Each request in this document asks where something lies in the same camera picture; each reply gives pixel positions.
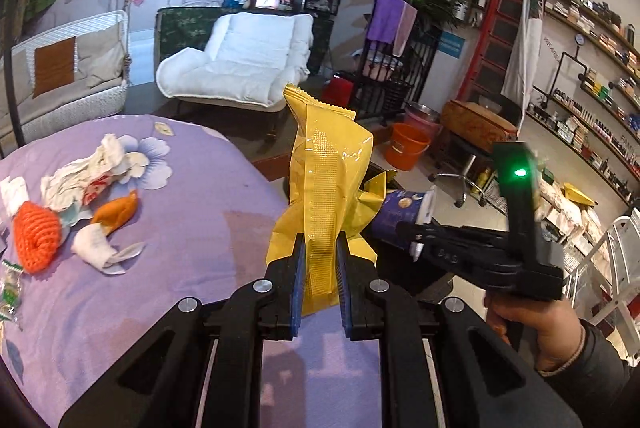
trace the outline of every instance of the flower pattern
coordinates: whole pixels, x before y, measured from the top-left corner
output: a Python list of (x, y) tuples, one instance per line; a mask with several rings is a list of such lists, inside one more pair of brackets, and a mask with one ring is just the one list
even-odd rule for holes
[(124, 148), (130, 167), (111, 186), (110, 199), (124, 197), (134, 189), (160, 189), (174, 172), (164, 160), (171, 148), (166, 141), (155, 137), (138, 140), (131, 135), (118, 137)]

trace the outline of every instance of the yellow bottle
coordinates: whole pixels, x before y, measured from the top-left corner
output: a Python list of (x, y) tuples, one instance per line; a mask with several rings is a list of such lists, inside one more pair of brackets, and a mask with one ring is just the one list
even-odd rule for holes
[[(476, 185), (479, 188), (484, 188), (484, 185), (489, 180), (489, 176), (491, 176), (491, 168), (486, 168), (482, 170), (482, 173), (478, 175), (478, 179), (476, 180)], [(472, 195), (478, 195), (480, 192), (476, 188), (471, 188)]]

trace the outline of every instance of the box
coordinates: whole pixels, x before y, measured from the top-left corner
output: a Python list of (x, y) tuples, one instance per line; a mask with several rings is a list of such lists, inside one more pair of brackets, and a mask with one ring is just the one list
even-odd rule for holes
[(487, 153), (491, 153), (495, 142), (518, 139), (518, 129), (513, 124), (472, 102), (447, 102), (442, 109), (440, 123)]

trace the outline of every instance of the metal screw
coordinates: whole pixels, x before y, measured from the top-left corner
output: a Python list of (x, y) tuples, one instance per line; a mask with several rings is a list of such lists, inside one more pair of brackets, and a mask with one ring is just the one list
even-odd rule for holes
[(460, 298), (447, 298), (444, 306), (452, 313), (461, 313), (465, 308), (465, 302)]
[(384, 280), (372, 280), (369, 282), (369, 289), (374, 293), (386, 293), (389, 290), (389, 284)]
[(195, 298), (183, 298), (178, 303), (178, 309), (181, 313), (192, 313), (196, 310), (198, 302)]
[(273, 289), (273, 284), (269, 280), (258, 280), (254, 283), (254, 291), (257, 293), (268, 293)]

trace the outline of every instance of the metal pipe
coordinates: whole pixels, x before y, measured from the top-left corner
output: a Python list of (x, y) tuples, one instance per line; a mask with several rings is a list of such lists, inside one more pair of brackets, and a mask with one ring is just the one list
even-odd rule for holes
[(580, 46), (578, 46), (578, 50), (575, 51), (575, 56), (571, 56), (570, 54), (567, 54), (566, 52), (562, 53), (562, 56), (560, 57), (560, 63), (558, 64), (558, 69), (556, 70), (556, 75), (554, 76), (554, 80), (551, 83), (551, 88), (549, 88), (549, 92), (547, 94), (545, 94), (549, 99), (553, 98), (552, 96), (553, 96), (553, 93), (554, 93), (554, 88), (556, 87), (556, 81), (558, 80), (558, 75), (560, 74), (560, 69), (562, 68), (562, 60), (564, 59), (564, 56), (566, 56), (567, 58), (572, 59), (573, 61), (578, 63), (584, 69), (584, 77), (586, 77), (587, 72), (589, 72), (589, 67), (578, 59), (578, 52), (579, 51), (580, 51)]
[(6, 90), (6, 103), (9, 109), (9, 117), (14, 128), (15, 141), (18, 148), (24, 146), (24, 135), (20, 124), (18, 106), (15, 102), (14, 68), (12, 64), (12, 49), (14, 45), (14, 16), (15, 1), (4, 0), (4, 89)]

